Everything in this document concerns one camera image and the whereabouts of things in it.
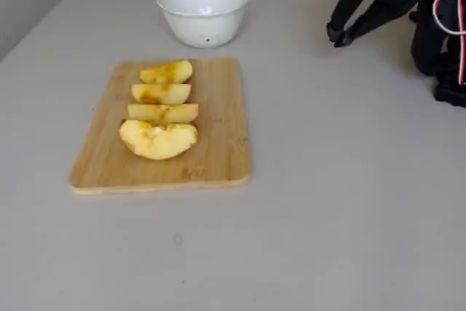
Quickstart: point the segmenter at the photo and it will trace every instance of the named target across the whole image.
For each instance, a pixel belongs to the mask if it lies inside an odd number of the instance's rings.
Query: wooden cutting board
[[[245,110],[238,62],[232,58],[190,60],[194,74],[187,82],[187,103],[198,103],[194,121],[199,140],[171,160],[146,160],[132,154],[119,139],[119,126],[134,103],[130,86],[142,68],[168,60],[124,62],[108,82],[84,145],[69,176],[80,194],[151,191],[243,184],[250,173]]]

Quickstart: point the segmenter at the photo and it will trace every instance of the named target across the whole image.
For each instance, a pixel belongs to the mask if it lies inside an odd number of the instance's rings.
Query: sliced apple
[[[143,69],[139,77],[147,84],[180,84],[191,77],[192,71],[192,64],[183,60]]]
[[[189,124],[153,127],[149,122],[127,120],[119,136],[134,154],[150,160],[167,160],[190,149],[197,142],[197,130]]]
[[[129,105],[128,114],[131,119],[148,120],[157,125],[189,124],[197,118],[199,105]]]
[[[182,105],[191,93],[190,84],[133,84],[131,92],[139,103]]]

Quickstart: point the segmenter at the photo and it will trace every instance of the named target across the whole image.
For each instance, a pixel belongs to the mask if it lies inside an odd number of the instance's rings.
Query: white bowl
[[[173,33],[192,47],[218,47],[236,36],[249,0],[157,0]]]

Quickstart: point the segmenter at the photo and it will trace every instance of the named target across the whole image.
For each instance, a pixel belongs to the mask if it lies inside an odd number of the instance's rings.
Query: table surface
[[[402,18],[335,50],[336,0],[251,0],[196,50],[155,0],[65,0],[0,64],[0,309],[463,311],[466,110]],[[123,60],[240,61],[253,175],[79,197],[67,183]]]

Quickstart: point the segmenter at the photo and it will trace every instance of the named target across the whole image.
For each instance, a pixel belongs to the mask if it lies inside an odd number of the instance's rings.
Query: apple wedge
[[[119,136],[134,154],[150,160],[167,160],[190,149],[197,142],[197,130],[188,124],[153,127],[149,122],[127,120]]]
[[[157,125],[172,123],[189,124],[197,118],[199,105],[129,105],[130,119],[142,119],[154,122]]]
[[[133,84],[131,92],[139,103],[182,105],[191,93],[190,84]]]
[[[180,84],[191,78],[192,64],[187,61],[175,61],[153,68],[143,69],[139,78],[147,84]]]

